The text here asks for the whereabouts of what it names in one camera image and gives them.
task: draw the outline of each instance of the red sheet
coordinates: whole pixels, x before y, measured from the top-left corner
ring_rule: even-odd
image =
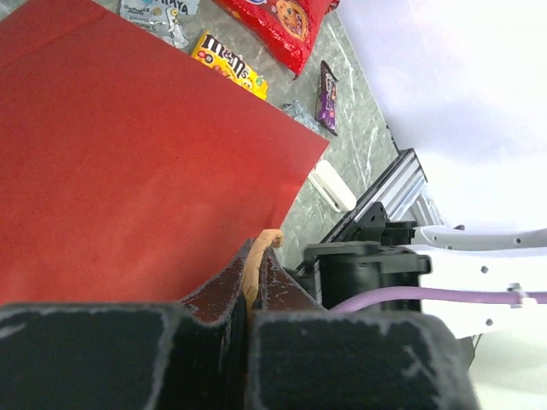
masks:
[[[0,23],[0,138],[0,302],[181,298],[281,224],[326,147],[80,0]]]

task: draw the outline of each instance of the red snack bag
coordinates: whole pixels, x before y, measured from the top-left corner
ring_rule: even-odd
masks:
[[[280,62],[299,75],[314,48],[323,16],[333,0],[215,0],[239,19]]]

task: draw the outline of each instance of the purple chocolate bar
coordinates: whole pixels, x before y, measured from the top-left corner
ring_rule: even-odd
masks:
[[[315,118],[332,135],[336,133],[336,83],[338,80],[332,74],[325,61],[321,62],[321,90],[317,99]]]

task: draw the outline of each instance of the white wall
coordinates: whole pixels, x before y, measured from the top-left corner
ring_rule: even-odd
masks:
[[[338,14],[445,221],[547,227],[547,2],[343,0]],[[484,409],[547,409],[545,326],[485,335],[470,374]]]

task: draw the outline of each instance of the marble countertop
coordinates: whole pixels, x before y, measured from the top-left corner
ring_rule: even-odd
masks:
[[[120,0],[95,0],[119,13]],[[0,0],[0,20],[25,0]],[[325,60],[338,78],[337,131],[323,158],[331,162],[358,198],[397,157],[390,131],[378,109],[350,41],[336,13],[325,16],[314,52],[303,73],[294,74],[274,60],[251,32],[219,8],[212,0],[201,0],[196,16],[184,24],[190,38],[189,50],[200,32],[208,29],[225,46],[243,57],[268,82],[268,102],[279,108],[300,100],[310,113],[315,112],[319,92],[321,60]],[[306,181],[285,218],[281,229],[286,241],[278,257],[285,267],[294,268],[302,261],[302,251],[318,243],[344,217],[335,213]]]

